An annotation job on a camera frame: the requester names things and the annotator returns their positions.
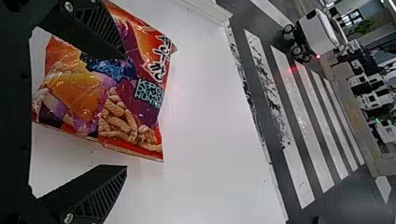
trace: white stripe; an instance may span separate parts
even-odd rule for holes
[[[296,64],[301,76],[301,80],[304,83],[306,93],[308,94],[309,101],[311,102],[311,105],[314,108],[315,115],[318,118],[320,129],[323,132],[324,139],[329,148],[330,154],[332,155],[332,161],[335,164],[335,168],[337,169],[340,178],[344,179],[345,177],[348,176],[347,168],[344,165],[340,151],[338,150],[338,147],[335,144],[334,137],[332,136],[332,131],[330,130],[329,123],[327,122],[326,117],[324,116],[323,109],[320,107],[320,102],[318,100],[317,95],[315,94],[314,87],[312,86],[311,80],[309,79],[305,67],[300,63],[296,63]]]
[[[361,165],[364,165],[365,161],[363,156],[361,155],[361,151],[359,150],[358,144],[356,143],[356,139],[353,137],[352,131],[350,130],[350,126],[347,124],[347,119],[346,115],[343,113],[340,103],[338,102],[337,98],[335,97],[334,91],[332,90],[332,85],[330,82],[325,79],[327,89],[329,89],[330,96],[332,97],[332,100],[334,101],[335,108],[337,108],[338,114],[340,115],[341,122],[343,122],[344,128],[346,129],[346,134],[350,139],[350,142],[352,143],[353,149],[355,150],[356,156],[358,157],[359,163]]]
[[[281,144],[284,148],[283,153],[290,171],[294,189],[296,190],[300,206],[305,208],[315,200],[315,197],[309,184],[303,161],[301,160],[300,153],[291,133],[289,121],[280,100],[274,77],[265,57],[262,43],[257,36],[250,32],[245,31],[245,34],[262,83],[262,89],[267,101],[272,105],[270,106],[271,114],[276,127],[279,129]]]
[[[235,65],[237,67],[238,74],[239,74],[239,76],[241,78],[241,81],[242,81],[242,84],[244,86],[244,89],[247,89],[248,88],[247,76],[246,76],[244,67],[242,65],[241,56],[239,55],[239,50],[238,50],[238,47],[236,46],[235,37],[233,36],[233,29],[231,28],[231,25],[230,25],[229,21],[227,21],[225,23],[224,29],[225,29],[225,32],[227,34],[227,38],[228,38],[228,41],[229,41],[229,44],[230,44],[231,51],[233,53],[233,58],[235,60]],[[272,177],[272,180],[273,180],[274,189],[276,191],[276,196],[277,196],[277,198],[279,200],[279,205],[280,205],[280,208],[281,208],[282,213],[283,213],[283,218],[284,218],[285,222],[287,222],[289,220],[289,216],[288,216],[288,213],[286,211],[286,207],[285,207],[285,203],[283,202],[282,195],[280,194],[279,185],[278,185],[277,180],[276,180],[276,175],[275,175],[274,167],[273,167],[272,162],[271,162],[270,154],[268,152],[268,147],[265,144],[265,139],[261,135],[261,126],[260,126],[260,123],[257,121],[257,112],[256,112],[256,106],[254,105],[254,103],[250,106],[250,110],[251,110],[254,122],[256,124],[256,129],[257,129],[257,133],[258,133],[259,138],[260,138],[260,142],[262,143],[262,151],[264,152],[264,156],[265,156],[268,168],[270,170],[270,174],[271,174],[271,177]]]
[[[283,13],[279,11],[274,5],[268,0],[251,0],[251,2],[261,9],[265,14],[271,17],[281,27],[285,27],[288,24],[293,24]]]
[[[322,96],[323,102],[326,105],[327,110],[329,111],[329,115],[332,120],[332,125],[334,126],[334,129],[335,129],[335,132],[337,133],[338,139],[340,140],[341,147],[343,148],[344,152],[346,153],[346,159],[348,160],[349,165],[352,168],[352,170],[356,171],[358,169],[358,165],[356,164],[355,159],[353,158],[352,152],[350,151],[349,145],[347,144],[347,139],[344,136],[343,130],[341,129],[341,124],[338,122],[338,119],[335,116],[335,111],[332,108],[332,105],[330,103],[330,98],[324,89],[323,83],[321,82],[321,78],[315,72],[312,72],[312,75],[314,76],[315,82],[317,83],[317,86],[318,86],[318,89]]]
[[[280,76],[283,79],[288,96],[290,98],[291,106],[294,114],[297,117],[300,130],[303,133],[306,147],[309,156],[314,164],[315,171],[323,192],[329,190],[334,186],[334,181],[330,174],[329,167],[327,167],[323,153],[320,149],[317,135],[315,134],[314,127],[312,126],[311,119],[306,112],[306,108],[298,89],[297,83],[291,71],[288,58],[278,49],[271,47],[276,59],[277,67],[279,68]]]
[[[390,186],[388,179],[385,176],[380,176],[375,180],[375,183],[378,186],[379,192],[381,193],[384,202],[388,203],[389,195],[392,191],[392,187]]]

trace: gray pavement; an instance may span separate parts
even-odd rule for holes
[[[301,17],[314,8],[321,8],[321,4],[317,0],[293,0],[293,3]],[[349,125],[352,128],[352,132],[359,144],[361,153],[366,160],[372,176],[396,175],[395,155],[382,154],[381,149],[374,139],[365,117],[359,108],[353,92],[349,88],[347,83],[347,77],[349,75],[347,73],[350,71],[340,71],[340,69],[332,70],[326,57],[322,57],[320,59],[320,65],[322,66],[327,79],[332,83],[332,87],[344,109]]]

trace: chip bag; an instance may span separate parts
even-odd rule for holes
[[[100,61],[53,36],[46,48],[45,80],[33,97],[33,121],[163,161],[158,114],[177,48],[137,17],[105,4],[128,59]]]

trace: zebra crossing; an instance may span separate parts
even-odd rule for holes
[[[226,27],[226,31],[230,46],[232,46],[233,49],[235,62],[239,64],[238,71],[244,83],[244,89],[247,92],[247,97],[250,98],[251,92],[249,92],[246,74],[241,63],[242,59],[236,47],[230,25]],[[254,112],[253,117],[257,125],[258,133],[261,136],[262,149],[274,179],[274,187],[278,193],[279,205],[283,209],[284,218],[285,221],[287,221],[290,217],[290,210],[305,209],[309,204],[314,202],[315,199],[323,196],[336,185],[336,181],[331,175],[331,168],[328,165],[329,162],[333,163],[337,178],[343,180],[359,168],[358,164],[363,165],[364,160],[362,159],[356,141],[349,129],[346,117],[335,98],[330,82],[317,73],[310,71],[300,63],[292,62],[292,64],[290,64],[287,55],[281,50],[273,46],[264,49],[261,40],[257,36],[248,30],[244,32],[250,49],[251,60],[253,60],[256,66],[256,74],[260,79],[265,101],[269,105],[270,114],[276,126],[276,131],[279,136],[278,144],[280,144],[283,149],[284,160],[287,164],[285,170],[288,171],[291,177],[292,188],[298,199],[297,208],[293,208],[296,205],[290,206],[290,199],[285,196],[285,192],[282,192],[281,185],[284,184],[284,182],[280,183],[277,180],[279,180],[284,173],[278,173],[276,169],[274,169],[276,168],[274,166],[277,162],[271,160],[272,152],[268,149],[274,144],[274,140],[265,138],[265,135],[267,135],[266,132],[272,131],[264,130],[262,127],[265,125],[258,122],[257,117],[259,117],[260,114],[257,113],[255,107],[255,103],[258,102],[254,102],[253,99],[248,99],[252,112]],[[274,61],[272,64],[276,64],[276,67],[270,65],[267,56],[271,56],[270,58]],[[301,78],[303,87],[297,85],[297,81],[294,78],[295,73],[298,73],[298,76]],[[278,79],[278,82],[276,82],[274,74],[280,74],[281,79]],[[318,94],[315,92],[314,87],[318,88]],[[279,89],[286,90],[287,94],[281,95]],[[303,100],[302,91],[306,92],[308,96],[307,101]],[[285,111],[284,102],[287,101],[287,98],[290,101],[293,114]],[[324,107],[320,104],[319,99],[324,103]],[[324,136],[324,144],[327,145],[330,151],[329,155],[331,157],[327,160],[325,159],[323,148],[320,146],[318,133],[314,129],[313,119],[308,115],[307,104],[310,104],[314,110],[313,112],[318,120],[319,130]],[[325,112],[329,114],[330,119],[326,119]],[[292,129],[291,127],[296,126],[291,123],[293,116],[297,120],[298,130],[295,128]],[[344,135],[343,128],[346,130],[347,135]],[[306,147],[309,159],[312,161],[314,168],[312,172],[307,172],[307,165],[305,164],[307,159],[300,153],[301,146],[296,144],[295,134],[298,131],[304,138],[304,147]],[[352,150],[356,153],[357,160],[354,158]],[[315,190],[312,181],[312,179],[315,178],[312,178],[311,175],[316,176],[320,185],[320,190]]]

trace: road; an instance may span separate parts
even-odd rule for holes
[[[290,0],[217,0],[287,223],[394,223],[394,179],[375,181],[318,60],[295,62]]]

